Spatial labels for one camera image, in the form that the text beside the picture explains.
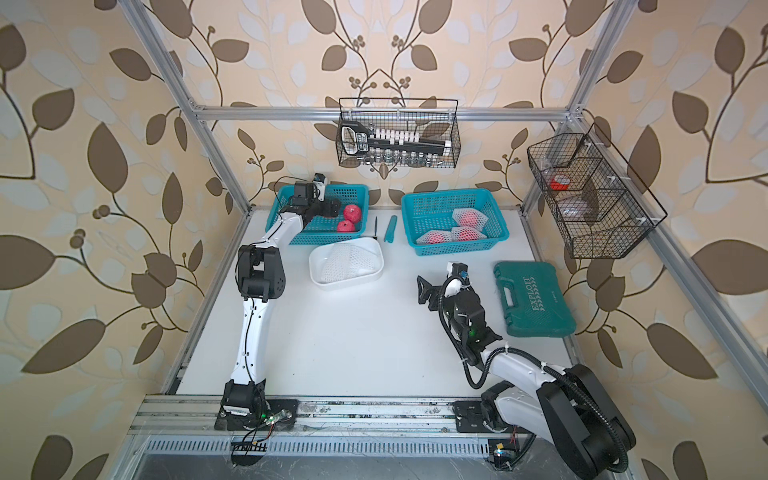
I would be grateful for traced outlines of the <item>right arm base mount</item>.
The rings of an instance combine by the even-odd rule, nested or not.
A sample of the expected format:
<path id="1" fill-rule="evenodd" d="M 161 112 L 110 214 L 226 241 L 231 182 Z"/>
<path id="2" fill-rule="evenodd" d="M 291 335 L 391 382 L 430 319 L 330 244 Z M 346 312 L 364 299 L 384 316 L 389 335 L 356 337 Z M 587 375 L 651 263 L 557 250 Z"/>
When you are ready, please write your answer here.
<path id="1" fill-rule="evenodd" d="M 459 433 L 541 433 L 546 427 L 538 403 L 509 381 L 493 385 L 479 399 L 457 400 L 451 408 Z"/>

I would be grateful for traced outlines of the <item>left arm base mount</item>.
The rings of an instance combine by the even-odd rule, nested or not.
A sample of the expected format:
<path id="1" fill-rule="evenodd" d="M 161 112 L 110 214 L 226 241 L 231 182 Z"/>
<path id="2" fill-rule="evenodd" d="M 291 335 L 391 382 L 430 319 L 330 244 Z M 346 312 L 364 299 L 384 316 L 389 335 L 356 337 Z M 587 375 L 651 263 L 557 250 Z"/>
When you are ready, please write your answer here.
<path id="1" fill-rule="evenodd" d="M 225 384 L 214 429 L 219 431 L 261 430 L 279 425 L 292 429 L 296 422 L 297 399 L 268 399 L 266 381 L 247 385 L 230 380 Z"/>

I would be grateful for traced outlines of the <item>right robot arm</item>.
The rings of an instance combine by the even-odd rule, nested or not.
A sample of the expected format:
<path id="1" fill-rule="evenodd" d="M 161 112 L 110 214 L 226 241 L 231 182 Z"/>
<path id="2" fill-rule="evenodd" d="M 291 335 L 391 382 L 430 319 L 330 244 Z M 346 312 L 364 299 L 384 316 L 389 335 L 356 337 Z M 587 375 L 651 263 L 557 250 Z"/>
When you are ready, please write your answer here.
<path id="1" fill-rule="evenodd" d="M 467 383 L 481 394 L 484 428 L 502 433 L 522 427 L 551 443 L 581 479 L 628 470 L 636 436 L 591 369 L 554 366 L 503 344 L 466 273 L 437 285 L 423 277 L 416 282 L 419 304 L 437 314 Z"/>

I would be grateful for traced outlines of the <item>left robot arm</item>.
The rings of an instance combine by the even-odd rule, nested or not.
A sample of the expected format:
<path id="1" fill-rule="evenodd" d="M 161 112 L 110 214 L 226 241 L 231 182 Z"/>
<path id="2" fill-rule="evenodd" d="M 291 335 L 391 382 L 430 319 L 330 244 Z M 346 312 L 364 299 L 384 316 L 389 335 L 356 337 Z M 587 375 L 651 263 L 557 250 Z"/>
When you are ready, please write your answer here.
<path id="1" fill-rule="evenodd" d="M 235 280 L 243 299 L 243 326 L 235 365 L 225 384 L 219 415 L 256 428 L 269 416 L 265 396 L 265 354 L 271 312 L 286 287 L 281 249 L 316 217 L 334 218 L 338 199 L 326 197 L 329 181 L 317 174 L 311 182 L 298 182 L 293 195 L 277 212 L 265 235 L 238 249 Z"/>

